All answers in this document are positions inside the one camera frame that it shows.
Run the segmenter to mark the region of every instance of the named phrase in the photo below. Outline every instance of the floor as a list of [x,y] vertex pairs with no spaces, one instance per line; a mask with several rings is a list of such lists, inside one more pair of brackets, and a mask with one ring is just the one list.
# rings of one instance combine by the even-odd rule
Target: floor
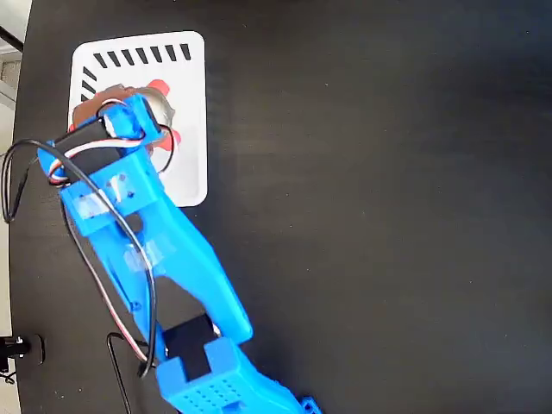
[[[16,89],[20,67],[21,61],[3,63],[0,67],[0,79]],[[3,153],[11,144],[13,117],[12,110],[0,105],[0,153]],[[8,263],[8,225],[0,220],[0,336],[11,336]],[[14,369],[12,362],[10,371],[12,372]],[[11,386],[0,380],[0,414],[18,414],[20,412],[17,383]]]

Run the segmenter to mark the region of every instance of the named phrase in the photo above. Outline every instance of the blue robotic arm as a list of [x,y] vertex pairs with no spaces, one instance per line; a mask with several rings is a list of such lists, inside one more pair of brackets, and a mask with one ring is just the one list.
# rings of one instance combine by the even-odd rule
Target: blue robotic arm
[[[172,279],[207,313],[168,330],[157,323],[156,375],[163,398],[186,414],[320,414],[312,398],[299,403],[287,388],[260,374],[238,347],[253,336],[253,328],[211,245],[164,192],[147,154],[146,145],[162,135],[147,100],[134,95],[110,106],[103,112],[103,125],[113,136],[141,143],[96,166],[90,171],[91,179],[117,211],[135,223],[133,231],[154,277]],[[39,160],[51,175],[55,159],[39,150]],[[63,166],[55,170],[56,176],[68,173]],[[151,304],[140,255],[84,182],[74,180],[60,190],[60,196],[141,334],[148,338]],[[221,335],[214,332],[213,324]]]

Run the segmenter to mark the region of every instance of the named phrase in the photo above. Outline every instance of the white plate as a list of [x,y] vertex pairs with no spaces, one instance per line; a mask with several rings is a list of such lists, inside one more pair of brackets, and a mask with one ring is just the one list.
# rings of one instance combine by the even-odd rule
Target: white plate
[[[167,195],[180,207],[198,205],[207,196],[207,128],[205,47],[196,32],[174,32],[93,41],[72,56],[68,123],[77,105],[112,85],[142,87],[155,79],[171,88],[167,95],[176,113],[172,128],[182,141],[171,165],[160,175]],[[168,157],[156,148],[159,170]]]

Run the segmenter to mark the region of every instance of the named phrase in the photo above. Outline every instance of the white wire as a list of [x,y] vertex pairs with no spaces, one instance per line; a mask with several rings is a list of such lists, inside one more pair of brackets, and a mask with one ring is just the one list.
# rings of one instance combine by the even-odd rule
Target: white wire
[[[62,206],[63,206],[63,210],[65,212],[65,216],[67,217],[66,207],[63,203],[62,203]],[[72,233],[72,237],[75,240],[77,248],[80,251],[83,260],[85,261],[85,264],[87,265],[88,269],[90,270],[90,272],[92,274],[92,277],[94,278],[94,282],[96,283],[97,289],[100,291],[100,294],[102,295],[103,301],[105,302],[108,310],[110,311],[111,317],[113,317],[113,321],[115,322],[115,324],[117,325],[117,327],[121,331],[124,338],[129,343],[130,347],[135,351],[136,357],[138,357],[138,359],[145,362],[147,360],[146,355],[140,349],[140,346],[138,345],[138,343],[136,342],[134,337],[130,334],[128,328],[125,326],[124,322],[121,320],[121,318],[117,314],[117,312],[115,310],[115,307],[113,306],[113,303],[111,302],[110,296],[108,295],[107,291],[105,290],[105,287],[104,287],[104,284],[102,283],[102,280],[98,276],[94,266],[88,260],[88,257],[86,256],[84,250],[80,246],[80,243],[77,240],[76,233],[74,233],[72,231],[72,227],[69,227],[69,230]]]
[[[114,138],[109,140],[101,140],[101,141],[91,141],[86,142],[85,144],[79,145],[77,147],[73,147],[70,150],[68,150],[65,153],[65,156],[67,158],[72,158],[78,153],[82,153],[83,151],[86,151],[88,149],[93,148],[133,148],[138,147],[142,143],[142,140],[122,140],[120,138]],[[63,182],[67,180],[66,177],[62,177],[59,175],[55,175],[53,172],[61,167],[61,161],[60,160],[54,160],[52,164],[50,164],[50,167],[48,168],[48,177],[51,179],[51,181],[56,182]]]

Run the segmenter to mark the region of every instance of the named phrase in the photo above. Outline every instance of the wire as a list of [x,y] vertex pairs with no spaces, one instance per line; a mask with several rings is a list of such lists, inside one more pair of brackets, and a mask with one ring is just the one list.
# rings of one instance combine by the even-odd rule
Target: wire
[[[154,280],[154,273],[152,269],[152,265],[149,262],[149,259],[147,258],[146,252],[144,251],[142,245],[138,241],[135,233],[130,228],[129,224],[125,220],[125,218],[117,211],[117,209],[113,206],[111,201],[107,198],[105,193],[91,180],[91,178],[84,173],[78,166],[75,165],[69,158],[65,157],[63,153],[58,151],[55,147],[52,147],[44,142],[40,142],[37,140],[20,140],[18,142],[15,142],[9,149],[6,151],[5,157],[2,162],[2,170],[0,171],[0,194],[2,195],[2,214],[3,219],[6,223],[10,223],[13,221],[13,218],[15,216],[16,207],[18,204],[16,204],[16,207],[12,210],[10,208],[10,200],[9,200],[9,167],[11,165],[11,161],[13,159],[13,155],[16,152],[17,149],[20,149],[21,147],[37,147],[39,149],[42,149],[49,154],[51,154],[53,157],[59,159],[63,165],[63,167],[68,168],[72,171],[80,180],[84,181],[86,185],[88,185],[91,189],[91,191],[102,201],[102,203],[105,204],[107,209],[110,211],[111,215],[115,218],[116,222],[121,227],[121,230],[123,233],[130,239],[131,243],[133,244],[135,250],[140,254],[141,259],[144,263],[144,267],[146,268],[146,276],[147,276],[147,283],[149,288],[149,303],[150,303],[150,318],[149,318],[149,347],[147,350],[146,355],[146,362],[144,362],[141,365],[141,369],[139,372],[139,375],[141,378],[144,378],[146,374],[149,372],[149,370],[154,365],[154,357],[155,357],[155,339],[156,339],[156,328],[157,328],[157,321],[156,321],[156,315],[157,315],[157,293],[155,291],[155,280]],[[27,178],[23,175],[22,180],[20,181],[18,192],[22,192],[24,188],[24,182],[26,182]],[[16,194],[16,202],[17,200],[21,199],[21,194]]]
[[115,105],[115,104],[128,106],[121,99],[117,99],[116,97],[110,97],[109,99],[104,100],[100,105],[100,107],[96,110],[96,118],[100,117],[100,112],[102,111],[103,108],[105,108],[106,106]]
[[136,357],[139,360],[141,360],[142,362],[146,361],[147,360],[146,356],[144,355],[144,353],[142,352],[142,350],[140,349],[140,347],[136,343],[136,340],[132,337],[129,330],[127,329],[127,327],[122,322],[119,315],[117,314],[117,312],[115,310],[115,307],[111,303],[110,296],[108,295],[108,293],[105,290],[105,287],[104,287],[104,284],[102,283],[102,280],[100,279],[100,277],[98,276],[98,274],[96,272],[96,269],[94,268],[94,266],[92,265],[92,263],[90,262],[88,257],[86,256],[85,250],[83,249],[82,244],[78,240],[75,229],[72,227],[72,225],[69,223],[69,220],[67,219],[67,209],[66,209],[66,207],[63,204],[63,201],[61,199],[60,199],[60,207],[61,207],[61,216],[63,217],[63,223],[66,226],[67,232],[71,236],[71,240],[72,240],[73,244],[77,247],[78,253],[80,254],[80,258],[86,264],[86,266],[88,267],[88,270],[90,271],[92,277],[94,278],[94,282],[96,283],[96,287],[99,290],[100,295],[102,295],[102,299],[105,302],[105,305],[107,306],[108,310],[110,311],[110,314],[113,317],[113,321],[115,322],[115,324],[117,325],[117,327],[121,331],[122,336],[124,337],[124,339],[126,339],[127,342],[129,343],[132,350],[135,351]]
[[[110,352],[111,365],[113,366],[113,371],[115,371],[117,384],[119,385],[119,391],[121,392],[122,402],[124,403],[124,410],[127,412],[127,414],[132,414],[132,411],[130,410],[129,396],[127,395],[127,390],[124,387],[124,383],[122,382],[121,370],[119,369],[119,363],[117,362],[115,350],[113,349],[113,338],[120,339],[122,341],[124,341],[126,338],[117,334],[116,332],[110,332],[107,335],[105,342],[107,344],[107,349]],[[147,346],[144,341],[136,342],[138,343],[138,345],[141,345],[143,347]]]
[[[77,154],[80,154],[86,150],[89,149],[95,149],[95,148],[134,148],[139,147],[142,144],[142,140],[125,140],[125,139],[119,139],[119,138],[113,138],[108,140],[101,140],[101,141],[90,141],[86,142],[85,144],[78,145],[76,147],[71,148],[67,152],[65,152],[65,156],[68,158],[72,158]],[[50,164],[50,167],[48,168],[48,178],[52,184],[61,184],[68,180],[67,177],[62,177],[59,175],[54,174],[55,170],[61,167],[61,161],[60,160],[54,160],[52,164]]]
[[13,386],[16,383],[16,381],[13,378],[14,375],[16,375],[16,371],[14,371],[13,373],[9,373],[8,375],[4,375],[3,373],[0,373],[0,378],[3,378],[3,382],[5,382],[6,384]]
[[[33,160],[31,160],[28,165],[27,165],[27,168],[25,168],[25,172],[23,173],[21,179],[19,180],[19,184],[17,185],[17,193],[16,193],[16,201],[14,202],[14,205],[12,208],[9,207],[9,204],[8,204],[8,208],[5,210],[3,208],[2,210],[2,214],[3,214],[3,220],[6,222],[6,223],[11,223],[14,221],[14,218],[16,218],[16,214],[17,214],[17,211],[19,210],[19,203],[21,202],[21,196],[23,195],[23,190],[25,188],[25,185],[27,184],[27,179],[28,179],[28,170],[30,170],[31,166],[38,160],[38,157],[34,157]],[[2,191],[2,200],[4,201],[6,197],[6,194],[4,194],[4,192]]]
[[177,142],[176,142],[176,138],[174,137],[173,129],[171,127],[169,127],[168,125],[163,125],[162,123],[160,123],[159,126],[169,131],[169,134],[171,136],[171,141],[172,141],[171,153],[169,154],[169,159],[166,161],[165,166],[157,172],[158,174],[161,174],[161,173],[164,173],[166,169],[171,165],[171,161],[173,161],[173,156],[174,156],[174,149],[177,146]]

